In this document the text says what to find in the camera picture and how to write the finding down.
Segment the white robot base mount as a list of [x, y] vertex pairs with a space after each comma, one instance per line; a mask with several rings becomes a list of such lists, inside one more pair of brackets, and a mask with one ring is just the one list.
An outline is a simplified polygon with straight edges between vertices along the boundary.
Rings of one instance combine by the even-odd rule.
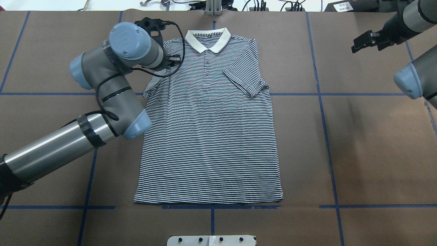
[[171, 236], [167, 246], [256, 246], [252, 235], [192, 235]]

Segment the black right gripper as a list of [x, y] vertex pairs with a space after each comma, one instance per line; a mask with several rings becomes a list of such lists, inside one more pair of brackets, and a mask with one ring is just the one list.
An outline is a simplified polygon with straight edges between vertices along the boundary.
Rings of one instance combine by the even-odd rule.
[[390, 39], [390, 37], [382, 30], [368, 30], [354, 39], [354, 45], [351, 47], [351, 51], [355, 54], [362, 49], [374, 46], [377, 47], [378, 51], [382, 51], [387, 47], [394, 46], [395, 44], [396, 42]]

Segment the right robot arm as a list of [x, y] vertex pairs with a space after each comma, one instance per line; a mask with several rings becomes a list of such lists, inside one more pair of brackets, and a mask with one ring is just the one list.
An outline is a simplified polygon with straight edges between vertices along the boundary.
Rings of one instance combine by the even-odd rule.
[[409, 43], [414, 59], [394, 75], [394, 83], [410, 99], [437, 106], [435, 0], [394, 0], [395, 14], [378, 31], [368, 30], [353, 40], [352, 53], [376, 46], [379, 51]]

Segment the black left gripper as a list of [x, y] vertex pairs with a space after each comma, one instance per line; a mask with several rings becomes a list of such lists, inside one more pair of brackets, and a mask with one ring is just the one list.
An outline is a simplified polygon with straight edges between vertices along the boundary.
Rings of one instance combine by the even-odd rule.
[[163, 44], [161, 31], [166, 29], [167, 21], [145, 17], [142, 20], [135, 21], [135, 25], [144, 29], [158, 44]]

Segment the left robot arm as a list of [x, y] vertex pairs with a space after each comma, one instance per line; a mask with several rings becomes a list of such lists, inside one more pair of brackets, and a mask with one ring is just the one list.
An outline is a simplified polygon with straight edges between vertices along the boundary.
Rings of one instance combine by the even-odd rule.
[[82, 114], [55, 132], [1, 156], [1, 198], [26, 189], [38, 179], [75, 159], [105, 146], [118, 136], [133, 139], [151, 127], [151, 120], [126, 75], [148, 74], [180, 62], [168, 55], [160, 32], [173, 22], [145, 17], [115, 25], [100, 46], [70, 63], [73, 79], [94, 90], [96, 111]]

